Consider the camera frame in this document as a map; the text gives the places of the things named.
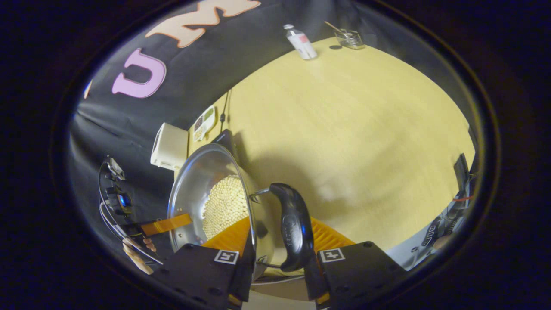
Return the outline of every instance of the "wire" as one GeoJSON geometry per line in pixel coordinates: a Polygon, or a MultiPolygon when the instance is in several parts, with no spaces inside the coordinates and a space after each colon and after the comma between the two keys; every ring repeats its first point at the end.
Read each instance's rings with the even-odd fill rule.
{"type": "MultiPolygon", "coordinates": [[[[105,216],[105,214],[103,214],[103,210],[101,209],[101,205],[104,205],[104,204],[100,204],[100,212],[101,212],[102,216],[104,216],[104,221],[106,221],[106,220],[107,220],[107,217],[105,216]]],[[[123,239],[126,239],[126,238],[127,238],[126,236],[123,236],[118,230],[115,229],[115,227],[114,227],[115,225],[111,224],[109,221],[107,221],[107,223],[109,223],[109,226],[111,226],[111,228],[112,228],[115,232],[117,232],[117,234],[119,235],[119,237],[122,238],[121,241],[122,241],[123,239]]],[[[132,244],[132,243],[131,243],[131,245],[134,247],[134,249],[140,251],[143,255],[145,255],[145,256],[147,256],[147,257],[153,259],[153,260],[156,261],[157,263],[163,265],[163,263],[162,263],[161,261],[156,260],[156,259],[153,258],[151,255],[149,255],[149,254],[147,254],[146,252],[144,252],[141,248],[136,247],[136,246],[135,246],[134,244],[132,244]]]]}
{"type": "Polygon", "coordinates": [[[220,114],[220,133],[222,133],[222,127],[224,126],[224,121],[226,120],[226,105],[228,104],[228,99],[230,97],[230,92],[232,88],[229,89],[229,91],[226,93],[226,101],[224,102],[224,109],[222,110],[222,114],[220,114]]]}
{"type": "Polygon", "coordinates": [[[288,276],[288,277],[286,277],[287,279],[279,280],[279,281],[254,282],[254,283],[251,283],[251,286],[268,285],[268,284],[277,284],[277,283],[289,282],[289,281],[293,281],[293,280],[302,279],[303,277],[304,277],[304,275],[300,275],[300,276],[288,276]]]}
{"type": "MultiPolygon", "coordinates": [[[[103,213],[103,209],[101,208],[101,206],[105,206],[105,209],[107,210],[107,213],[109,213],[109,215],[111,216],[111,218],[113,219],[113,222],[116,224],[117,221],[115,220],[115,218],[113,217],[113,214],[111,214],[109,212],[109,209],[107,208],[107,204],[105,203],[105,199],[103,198],[103,194],[101,192],[101,169],[105,166],[105,163],[106,162],[103,162],[101,165],[100,165],[100,169],[99,169],[99,173],[98,173],[98,190],[99,190],[99,193],[100,193],[100,197],[101,197],[101,203],[100,203],[100,206],[99,206],[99,209],[100,209],[100,216],[101,218],[104,220],[104,223],[107,225],[107,227],[109,228],[109,230],[114,230],[117,235],[119,237],[121,237],[121,241],[125,238],[127,238],[126,236],[123,236],[117,229],[115,229],[115,226],[113,224],[111,224],[111,222],[109,222],[109,220],[107,220],[107,217],[105,216],[105,214],[103,213]]],[[[140,251],[143,255],[153,259],[154,261],[156,261],[157,263],[163,265],[163,263],[160,261],[160,260],[156,260],[154,259],[153,257],[151,257],[149,254],[147,254],[146,252],[144,252],[142,249],[136,247],[135,245],[132,245],[136,250],[140,251]]]]}
{"type": "Polygon", "coordinates": [[[264,265],[264,266],[270,267],[270,268],[276,268],[276,269],[281,268],[281,266],[279,266],[279,265],[273,265],[273,264],[268,264],[268,263],[260,263],[260,262],[259,262],[258,264],[264,265]]]}
{"type": "Polygon", "coordinates": [[[452,199],[452,201],[465,201],[465,200],[471,199],[472,197],[474,197],[474,196],[469,196],[469,197],[465,197],[465,198],[458,198],[458,199],[452,199]]]}

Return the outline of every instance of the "yellow tabletop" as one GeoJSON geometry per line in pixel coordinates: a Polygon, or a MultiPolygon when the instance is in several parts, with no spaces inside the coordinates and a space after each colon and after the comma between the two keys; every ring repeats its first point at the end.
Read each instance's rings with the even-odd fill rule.
{"type": "MultiPolygon", "coordinates": [[[[260,188],[288,183],[312,217],[354,242],[389,249],[457,193],[453,164],[461,153],[469,164],[474,158],[469,125],[415,68],[368,46],[329,48],[336,44],[313,43],[311,61],[292,51],[238,83],[223,127],[260,188]]],[[[225,99],[214,103],[218,115],[225,99]]],[[[191,154],[216,137],[220,122],[200,142],[189,131],[191,154]]],[[[279,243],[273,263],[284,259],[279,243]]]]}

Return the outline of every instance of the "frying pan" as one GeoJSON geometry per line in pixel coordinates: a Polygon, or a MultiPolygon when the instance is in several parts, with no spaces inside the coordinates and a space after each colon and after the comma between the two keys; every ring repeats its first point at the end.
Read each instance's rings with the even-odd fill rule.
{"type": "Polygon", "coordinates": [[[192,223],[170,232],[172,249],[177,251],[186,243],[201,245],[207,241],[203,231],[204,204],[214,184],[228,176],[241,180],[247,196],[251,241],[255,253],[252,280],[262,275],[274,252],[276,222],[271,216],[269,205],[262,202],[261,195],[265,193],[274,194],[282,207],[281,234],[287,259],[281,264],[281,270],[290,272],[303,268],[314,255],[314,235],[302,196],[283,183],[272,183],[266,189],[257,190],[251,177],[239,167],[228,149],[216,143],[202,146],[191,154],[174,182],[168,217],[187,213],[192,223]]]}

